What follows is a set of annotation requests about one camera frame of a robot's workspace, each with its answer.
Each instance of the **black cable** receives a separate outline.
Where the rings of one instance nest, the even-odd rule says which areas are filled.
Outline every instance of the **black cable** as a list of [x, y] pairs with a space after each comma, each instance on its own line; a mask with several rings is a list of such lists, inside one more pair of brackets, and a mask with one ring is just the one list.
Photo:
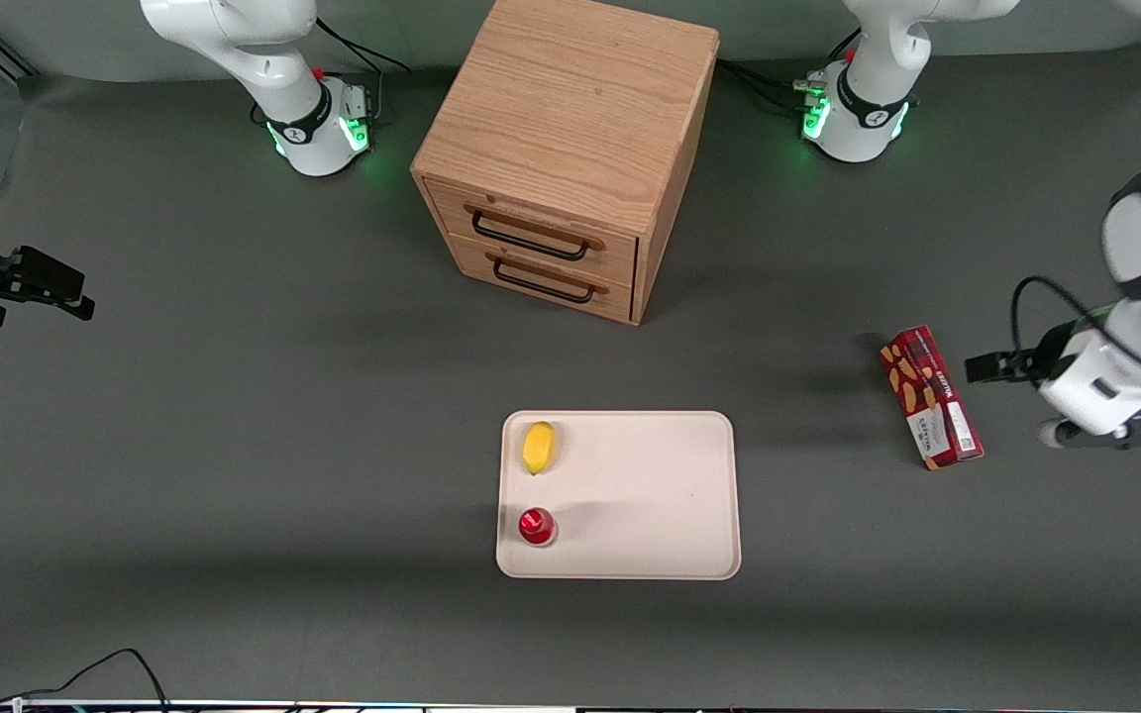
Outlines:
[[1063, 302], [1068, 303], [1068, 307], [1071, 307], [1073, 311], [1076, 311], [1077, 315], [1081, 315], [1082, 319], [1085, 321], [1086, 325], [1090, 325], [1092, 329], [1098, 331], [1098, 333], [1103, 334], [1103, 339], [1107, 339], [1108, 341], [1112, 342], [1114, 347], [1123, 351], [1126, 357], [1131, 357], [1131, 359], [1135, 360], [1138, 364], [1141, 365], [1141, 356], [1139, 356], [1135, 350], [1127, 347], [1127, 345], [1124, 343], [1122, 340], [1115, 338], [1112, 333], [1109, 333], [1108, 329], [1106, 329], [1106, 326], [1103, 326], [1103, 324], [1101, 324], [1099, 319], [1095, 319], [1094, 316], [1092, 316], [1092, 310], [1090, 310], [1090, 308], [1086, 308], [1085, 303], [1082, 303], [1081, 299], [1074, 297], [1074, 294], [1069, 292], [1068, 289], [1065, 289], [1063, 285], [1059, 284], [1054, 279], [1049, 278], [1049, 276], [1045, 275], [1027, 276], [1027, 278], [1019, 281], [1019, 284], [1015, 285], [1015, 292], [1011, 293], [1010, 343], [1011, 347], [1014, 348], [1015, 350], [1014, 353], [1017, 355], [1022, 354], [1025, 350], [1023, 340], [1020, 339], [1019, 337], [1019, 298], [1023, 294], [1025, 289], [1034, 283], [1041, 284], [1043, 285], [1043, 287], [1050, 289], [1051, 292], [1054, 292], [1054, 297], [1059, 297], [1060, 299], [1062, 299]]
[[731, 73], [733, 76], [741, 79], [743, 84], [747, 86], [748, 90], [752, 90], [753, 94], [760, 96], [761, 99], [764, 99], [766, 102], [769, 102], [769, 104], [772, 104], [774, 107], [786, 108], [787, 112], [795, 112], [795, 110], [801, 108], [799, 104], [787, 104], [783, 100], [774, 98], [774, 96], [769, 96], [768, 94], [766, 94], [764, 90], [761, 90], [760, 87], [752, 84], [751, 78], [748, 78], [747, 75], [741, 75], [741, 73], [734, 71], [731, 64], [721, 64], [721, 66], [723, 66], [727, 72]]
[[358, 49], [358, 50], [361, 50], [361, 52], [367, 52], [369, 55], [372, 55], [374, 57], [379, 57], [381, 59], [386, 59], [387, 63], [397, 64], [397, 66], [402, 67], [404, 72], [412, 72], [412, 67], [408, 67], [406, 64], [400, 63], [400, 60], [395, 59], [394, 57], [388, 57], [386, 55], [381, 55], [380, 52], [378, 52], [377, 49], [367, 49], [367, 47], [364, 47], [363, 44], [357, 43], [357, 41], [346, 40], [345, 37], [337, 34], [337, 32], [334, 31], [334, 29], [331, 27], [331, 26], [329, 26], [329, 23], [323, 22], [322, 18], [316, 18], [316, 24], [317, 24], [317, 26], [319, 26], [319, 29], [322, 29], [322, 31], [325, 31], [325, 33], [329, 34], [329, 37], [334, 38], [334, 40], [340, 41], [346, 47], [349, 47], [350, 49]]
[[843, 52], [844, 49], [848, 49], [848, 46], [852, 44], [852, 40], [856, 40], [857, 35], [860, 35], [860, 27], [855, 29], [855, 31], [852, 31], [852, 34], [844, 37], [841, 43], [834, 46], [834, 49], [830, 50], [827, 58], [828, 59], [836, 58], [839, 54]]
[[729, 59], [717, 59], [717, 64], [721, 67], [729, 70], [729, 72], [737, 73], [739, 76], [753, 79], [760, 84], [767, 84], [769, 87], [779, 87], [779, 89], [793, 89], [793, 84], [790, 81], [783, 81], [779, 79], [774, 79], [771, 76], [764, 76], [760, 72], [742, 66], [738, 63], [730, 63]]
[[65, 681], [64, 684], [60, 686], [60, 687], [40, 687], [40, 689], [26, 690], [26, 691], [22, 691], [22, 694], [6, 695], [6, 696], [3, 696], [3, 698], [0, 698], [0, 705], [5, 704], [5, 703], [8, 703], [8, 700], [11, 700], [14, 698], [29, 698], [29, 696], [35, 696], [35, 695], [59, 694], [59, 691], [63, 691], [67, 687], [73, 686], [73, 682], [78, 681], [78, 679], [80, 679], [83, 675], [86, 675], [86, 673], [90, 672], [91, 669], [98, 667], [99, 664], [104, 664], [105, 661], [108, 661], [110, 658], [113, 658], [114, 656], [118, 656], [118, 655], [121, 655], [121, 654], [130, 654], [130, 655], [135, 656], [135, 658], [137, 661], [139, 661], [139, 666], [144, 666], [144, 672], [148, 673], [149, 680], [153, 681], [153, 690], [157, 695], [157, 700], [161, 703], [161, 710], [168, 710], [170, 704], [168, 704], [168, 702], [167, 702], [167, 695], [161, 689], [161, 681], [159, 681], [157, 680], [157, 675], [155, 675], [155, 673], [153, 673], [153, 666], [148, 666], [148, 663], [144, 658], [144, 655], [139, 654], [139, 651], [136, 650], [136, 649], [118, 649], [118, 650], [114, 650], [113, 654], [108, 654], [104, 658], [100, 658], [99, 661], [96, 661], [96, 663], [90, 664], [86, 669], [82, 669], [81, 672], [73, 673], [72, 678], [68, 678], [68, 680]]

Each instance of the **red cup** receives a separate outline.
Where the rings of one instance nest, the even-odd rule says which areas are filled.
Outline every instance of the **red cup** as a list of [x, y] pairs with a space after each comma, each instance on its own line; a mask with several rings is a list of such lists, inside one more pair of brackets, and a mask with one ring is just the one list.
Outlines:
[[558, 534], [558, 522], [543, 507], [532, 507], [517, 519], [517, 532], [529, 544], [548, 546]]

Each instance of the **gray mat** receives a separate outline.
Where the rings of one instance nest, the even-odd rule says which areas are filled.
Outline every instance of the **gray mat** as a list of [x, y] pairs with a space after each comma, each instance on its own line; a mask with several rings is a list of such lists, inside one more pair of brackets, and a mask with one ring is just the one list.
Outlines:
[[[1046, 451], [1031, 389], [966, 387], [988, 456], [928, 473], [867, 348], [1004, 348], [1034, 272], [1115, 297], [1141, 47], [937, 58], [859, 168], [717, 75], [640, 329], [459, 275], [407, 172], [450, 76], [390, 80], [322, 180], [235, 82], [26, 88], [0, 249], [99, 307], [0, 330], [0, 695], [136, 646], [177, 698], [1141, 710], [1141, 452]], [[741, 574], [502, 576], [500, 426], [549, 407], [723, 411]]]

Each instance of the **cardboard box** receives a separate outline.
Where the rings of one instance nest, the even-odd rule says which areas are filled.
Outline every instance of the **cardboard box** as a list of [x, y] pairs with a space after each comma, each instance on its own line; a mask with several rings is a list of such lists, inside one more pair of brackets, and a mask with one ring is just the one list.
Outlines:
[[984, 455], [963, 398], [928, 326], [907, 329], [879, 351], [888, 381], [928, 469]]

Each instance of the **wood grain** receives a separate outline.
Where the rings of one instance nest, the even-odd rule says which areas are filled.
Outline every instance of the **wood grain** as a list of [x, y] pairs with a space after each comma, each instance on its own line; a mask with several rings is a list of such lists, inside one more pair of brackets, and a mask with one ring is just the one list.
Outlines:
[[[575, 221], [563, 221], [533, 209], [513, 206], [493, 195], [462, 191], [440, 181], [426, 180], [424, 184], [434, 200], [436, 213], [443, 221], [443, 229], [450, 235], [475, 240], [499, 250], [503, 256], [549, 266], [585, 279], [602, 276], [618, 284], [633, 284], [637, 238], [616, 235], [610, 230], [590, 229]], [[586, 244], [589, 249], [580, 260], [566, 260], [479, 235], [472, 226], [476, 211], [482, 216], [479, 226], [484, 229], [503, 232], [563, 252], [574, 253], [580, 250], [581, 244]]]
[[[639, 324], [694, 165], [719, 43], [714, 29], [590, 0], [495, 0], [412, 162], [461, 270]], [[476, 212], [482, 229], [588, 253], [567, 260], [480, 235]], [[492, 258], [545, 287], [599, 293], [580, 307], [504, 284]]]
[[[456, 260], [456, 266], [461, 272], [471, 278], [499, 285], [499, 287], [516, 290], [523, 294], [539, 297], [547, 302], [560, 303], [563, 307], [570, 307], [572, 310], [588, 311], [590, 315], [606, 317], [616, 322], [633, 324], [630, 319], [631, 306], [633, 306], [633, 291], [629, 285], [615, 284], [604, 279], [585, 281], [578, 275], [569, 275], [549, 267], [536, 266], [536, 264], [500, 256], [497, 250], [493, 250], [487, 244], [477, 243], [475, 240], [466, 237], [448, 237], [452, 245], [452, 253]], [[570, 297], [582, 297], [592, 289], [592, 298], [586, 303], [568, 302], [566, 299], [548, 297], [533, 289], [517, 287], [495, 278], [495, 260], [502, 260], [502, 273], [513, 276], [513, 278], [533, 282], [544, 285], [548, 289], [556, 289], [559, 292], [570, 294]]]
[[663, 252], [672, 235], [672, 226], [675, 222], [675, 212], [680, 208], [680, 200], [685, 198], [685, 186], [689, 181], [689, 171], [694, 168], [694, 157], [698, 151], [698, 137], [702, 135], [702, 116], [707, 107], [707, 94], [711, 90], [711, 73], [715, 70], [715, 55], [707, 57], [706, 72], [703, 73], [701, 84], [698, 84], [697, 100], [689, 108], [686, 118], [685, 138], [680, 141], [680, 148], [675, 154], [675, 162], [672, 165], [671, 181], [666, 186], [666, 194], [654, 216], [654, 229], [648, 241], [644, 241], [644, 250], [637, 252], [637, 284], [634, 284], [633, 295], [633, 319], [642, 321], [646, 307], [649, 306], [650, 292], [654, 289], [654, 279], [657, 277], [657, 267], [663, 260]]
[[413, 167], [647, 235], [718, 44], [588, 0], [497, 0]]

